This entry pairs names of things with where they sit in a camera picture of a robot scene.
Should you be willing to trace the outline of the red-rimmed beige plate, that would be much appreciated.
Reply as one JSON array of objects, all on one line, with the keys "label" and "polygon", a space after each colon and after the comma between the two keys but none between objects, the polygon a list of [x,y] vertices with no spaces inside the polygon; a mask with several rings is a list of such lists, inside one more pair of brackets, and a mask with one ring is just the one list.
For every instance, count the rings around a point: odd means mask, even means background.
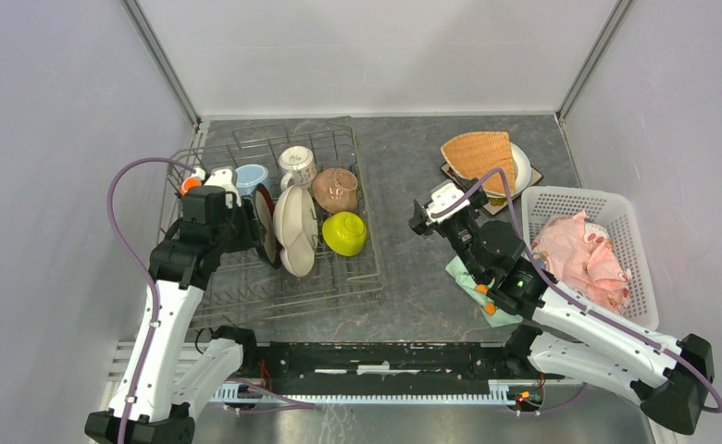
[{"label": "red-rimmed beige plate", "polygon": [[268,188],[258,184],[253,193],[255,211],[258,216],[261,241],[256,247],[260,259],[274,269],[281,267],[280,244],[274,230],[275,204]]}]

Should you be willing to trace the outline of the cream divided plate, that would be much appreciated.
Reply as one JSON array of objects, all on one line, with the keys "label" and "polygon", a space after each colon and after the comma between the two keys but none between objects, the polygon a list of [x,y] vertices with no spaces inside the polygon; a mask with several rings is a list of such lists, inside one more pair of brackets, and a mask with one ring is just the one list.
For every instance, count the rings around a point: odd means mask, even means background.
[{"label": "cream divided plate", "polygon": [[274,230],[286,270],[306,277],[314,266],[318,242],[317,211],[308,191],[291,186],[282,193],[275,205]]}]

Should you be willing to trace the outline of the light blue mug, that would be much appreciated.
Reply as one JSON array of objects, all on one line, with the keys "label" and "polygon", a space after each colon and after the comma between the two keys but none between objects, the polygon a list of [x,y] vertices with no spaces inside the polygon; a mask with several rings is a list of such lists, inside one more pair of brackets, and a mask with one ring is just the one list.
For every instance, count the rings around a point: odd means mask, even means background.
[{"label": "light blue mug", "polygon": [[235,186],[240,196],[251,195],[258,185],[270,189],[268,168],[259,164],[247,164],[235,169]]}]

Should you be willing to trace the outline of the lime green bowl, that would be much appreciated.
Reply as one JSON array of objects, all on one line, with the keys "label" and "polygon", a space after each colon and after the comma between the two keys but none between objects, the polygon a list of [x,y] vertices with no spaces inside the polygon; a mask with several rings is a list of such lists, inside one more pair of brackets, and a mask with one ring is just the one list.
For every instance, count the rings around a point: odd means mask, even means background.
[{"label": "lime green bowl", "polygon": [[322,235],[332,251],[351,257],[363,250],[367,241],[367,225],[355,213],[340,212],[324,222]]}]

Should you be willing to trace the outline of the orange mug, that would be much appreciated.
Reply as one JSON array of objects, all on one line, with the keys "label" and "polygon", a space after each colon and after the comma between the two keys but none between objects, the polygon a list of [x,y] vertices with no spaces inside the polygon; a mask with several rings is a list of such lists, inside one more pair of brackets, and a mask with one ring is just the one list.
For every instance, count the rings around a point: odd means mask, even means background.
[{"label": "orange mug", "polygon": [[184,196],[187,194],[187,192],[190,189],[200,187],[202,185],[203,185],[203,181],[201,179],[199,179],[197,177],[188,177],[180,184],[179,194],[181,196]]}]

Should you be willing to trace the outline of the white floral mug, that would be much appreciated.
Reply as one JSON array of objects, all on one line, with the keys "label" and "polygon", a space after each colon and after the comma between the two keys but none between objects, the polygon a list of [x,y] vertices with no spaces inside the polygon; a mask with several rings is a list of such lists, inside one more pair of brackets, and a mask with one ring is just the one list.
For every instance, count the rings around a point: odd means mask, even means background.
[{"label": "white floral mug", "polygon": [[279,156],[282,173],[280,190],[291,186],[309,187],[317,176],[317,163],[314,152],[305,146],[292,146]]}]

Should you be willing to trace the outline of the beige brown-rimmed bowl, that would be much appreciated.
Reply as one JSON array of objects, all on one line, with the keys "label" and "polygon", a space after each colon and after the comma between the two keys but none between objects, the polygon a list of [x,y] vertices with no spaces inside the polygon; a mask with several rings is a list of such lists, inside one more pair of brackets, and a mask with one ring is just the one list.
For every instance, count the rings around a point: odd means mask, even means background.
[{"label": "beige brown-rimmed bowl", "polygon": [[318,205],[332,215],[353,212],[358,206],[358,179],[350,170],[331,167],[322,171],[311,190]]}]

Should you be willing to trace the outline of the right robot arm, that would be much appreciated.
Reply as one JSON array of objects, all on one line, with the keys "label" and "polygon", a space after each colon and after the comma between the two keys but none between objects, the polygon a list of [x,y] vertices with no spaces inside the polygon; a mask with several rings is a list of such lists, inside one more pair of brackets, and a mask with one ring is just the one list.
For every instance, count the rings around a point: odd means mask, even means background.
[{"label": "right robot arm", "polygon": [[476,217],[467,202],[443,210],[434,202],[415,203],[409,227],[447,239],[492,303],[527,320],[503,353],[510,375],[526,377],[537,369],[606,389],[686,436],[695,433],[703,413],[722,413],[706,339],[676,339],[605,310],[537,264],[518,222],[480,225]]}]

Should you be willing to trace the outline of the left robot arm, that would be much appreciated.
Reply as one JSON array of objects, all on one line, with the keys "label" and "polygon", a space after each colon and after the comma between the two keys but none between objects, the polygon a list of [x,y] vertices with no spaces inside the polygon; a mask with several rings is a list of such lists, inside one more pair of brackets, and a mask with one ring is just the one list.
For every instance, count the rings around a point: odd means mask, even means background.
[{"label": "left robot arm", "polygon": [[249,195],[201,185],[181,197],[182,215],[150,254],[144,314],[127,369],[108,407],[87,417],[84,432],[98,443],[190,443],[195,423],[232,374],[259,365],[255,333],[221,326],[206,350],[176,376],[181,347],[220,258],[274,252],[273,203],[260,186]]}]

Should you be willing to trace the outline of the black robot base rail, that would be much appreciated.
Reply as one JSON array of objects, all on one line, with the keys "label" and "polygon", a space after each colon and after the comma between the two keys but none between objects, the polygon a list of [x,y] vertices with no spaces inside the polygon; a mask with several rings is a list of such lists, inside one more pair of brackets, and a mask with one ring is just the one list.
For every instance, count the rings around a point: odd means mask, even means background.
[{"label": "black robot base rail", "polygon": [[252,409],[265,403],[497,404],[538,399],[547,382],[518,343],[270,342],[240,330],[243,365],[212,402]]}]

